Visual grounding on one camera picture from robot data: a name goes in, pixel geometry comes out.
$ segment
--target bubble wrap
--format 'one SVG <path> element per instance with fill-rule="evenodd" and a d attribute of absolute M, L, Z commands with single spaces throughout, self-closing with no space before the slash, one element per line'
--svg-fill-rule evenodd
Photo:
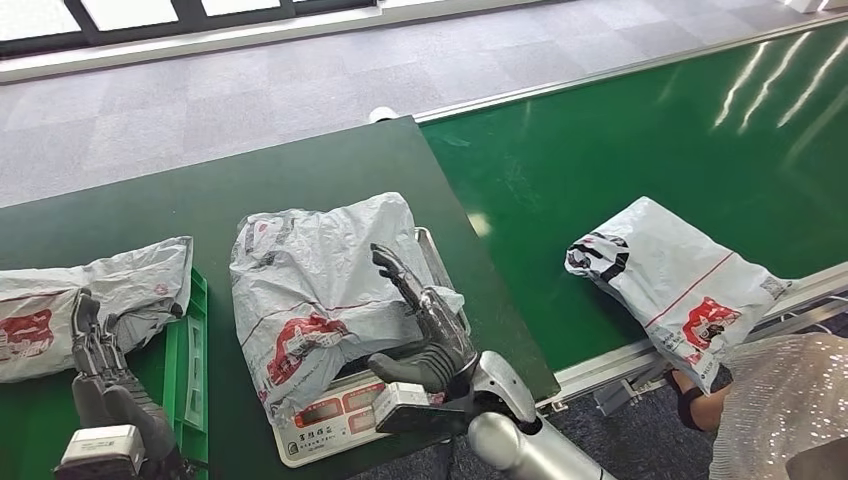
<path fill-rule="evenodd" d="M 824 333 L 733 349 L 711 480 L 788 480 L 796 454 L 848 437 L 848 340 Z"/>

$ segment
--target red line on bag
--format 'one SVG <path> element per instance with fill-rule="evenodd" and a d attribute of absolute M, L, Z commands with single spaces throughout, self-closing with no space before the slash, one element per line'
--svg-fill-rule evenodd
<path fill-rule="evenodd" d="M 660 312 L 660 313 L 659 313 L 659 315 L 657 315 L 656 317 L 652 318 L 652 319 L 651 319 L 651 321 L 650 321 L 650 322 L 648 322 L 648 324 L 647 324 L 647 325 L 645 325 L 645 328 L 650 327 L 652 323 L 654 323 L 654 322 L 656 322 L 657 320 L 659 320 L 659 319 L 660 319 L 660 317 L 662 317 L 663 315 L 665 315 L 666 313 L 668 313 L 668 311 L 669 311 L 669 310 L 671 310 L 671 309 L 672 309 L 672 307 L 674 307 L 675 305 L 677 305 L 678 303 L 680 303 L 680 301 L 681 301 L 681 300 L 683 300 L 683 297 L 685 297 L 686 295 L 688 295 L 688 294 L 689 294 L 689 292 L 691 292 L 693 288 L 697 287 L 699 283 L 703 282 L 705 278 L 709 277 L 709 276 L 710 276 L 710 274 L 711 274 L 711 273 L 713 273 L 713 272 L 714 272 L 714 271 L 715 271 L 718 267 L 720 267 L 722 263 L 724 263 L 725 261 L 727 261 L 727 259 L 728 259 L 728 258 L 730 258 L 730 256 L 731 256 L 731 255 L 733 255 L 733 253 L 734 253 L 734 252 L 730 252 L 730 253 L 728 253 L 728 254 L 727 254 L 727 256 L 726 256 L 726 257 L 724 257 L 724 258 L 722 258 L 722 259 L 721 259 L 718 263 L 716 263 L 716 264 L 715 264 L 715 266 L 714 266 L 713 268 L 711 268 L 709 272 L 705 273 L 705 274 L 704 274 L 701 278 L 699 278 L 698 280 L 696 280 L 696 281 L 695 281 L 695 283 L 693 283 L 692 285 L 690 285 L 690 286 L 689 286 L 689 288 L 687 288 L 685 292 L 683 292 L 682 294 L 680 294 L 680 296 L 679 296 L 679 297 L 677 297 L 677 300 L 675 300 L 674 302 L 672 302 L 672 304 L 671 304 L 671 305 L 669 305 L 668 307 L 666 307 L 666 309 L 665 309 L 665 310 L 663 310 L 662 312 Z"/>

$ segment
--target red logo on bag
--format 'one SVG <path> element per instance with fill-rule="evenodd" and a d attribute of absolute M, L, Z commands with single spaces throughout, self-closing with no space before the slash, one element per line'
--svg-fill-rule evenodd
<path fill-rule="evenodd" d="M 706 350 L 713 338 L 721 335 L 742 314 L 704 297 L 700 305 L 689 311 L 689 320 L 683 325 L 683 335 L 696 348 Z"/>
<path fill-rule="evenodd" d="M 47 351 L 53 344 L 52 316 L 53 312 L 44 309 L 0 320 L 0 362 L 14 357 L 35 357 Z"/>
<path fill-rule="evenodd" d="M 349 332 L 340 320 L 329 320 L 317 313 L 309 318 L 292 318 L 277 336 L 277 352 L 268 363 L 271 383 L 279 385 L 294 375 L 314 348 L 329 348 Z"/>

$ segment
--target gray carpet floor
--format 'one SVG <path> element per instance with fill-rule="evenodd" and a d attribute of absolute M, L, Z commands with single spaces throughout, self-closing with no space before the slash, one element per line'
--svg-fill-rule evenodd
<path fill-rule="evenodd" d="M 0 86 L 0 207 L 830 15 L 573 0 Z"/>

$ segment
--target green plastic crate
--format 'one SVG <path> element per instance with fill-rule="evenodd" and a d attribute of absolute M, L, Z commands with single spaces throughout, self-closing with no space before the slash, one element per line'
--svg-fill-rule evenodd
<path fill-rule="evenodd" d="M 150 397 L 165 409 L 183 455 L 208 460 L 206 327 L 207 285 L 191 272 L 191 300 L 183 320 L 156 335 L 127 362 Z M 0 479 L 47 480 L 79 428 L 66 370 L 20 383 L 0 384 Z M 198 478 L 206 480 L 206 472 Z"/>

